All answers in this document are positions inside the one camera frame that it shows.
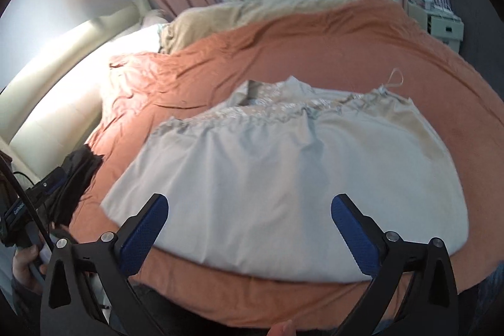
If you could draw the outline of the left hand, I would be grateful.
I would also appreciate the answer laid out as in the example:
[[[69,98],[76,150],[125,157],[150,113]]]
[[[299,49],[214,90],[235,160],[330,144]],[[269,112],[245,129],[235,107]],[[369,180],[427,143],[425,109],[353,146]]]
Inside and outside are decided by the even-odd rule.
[[[72,235],[65,229],[55,229],[49,234],[52,242],[55,244],[60,239],[66,239],[72,244],[78,243]],[[12,275],[13,275],[13,288],[14,285],[20,287],[23,291],[28,291],[28,293],[35,294],[37,296],[42,295],[43,285],[37,280],[37,278],[32,273],[30,266],[34,266],[34,261],[38,258],[40,253],[40,247],[35,245],[28,248],[17,248],[13,259],[12,259]],[[45,275],[47,270],[47,265],[43,264],[39,267],[39,272],[41,276]]]

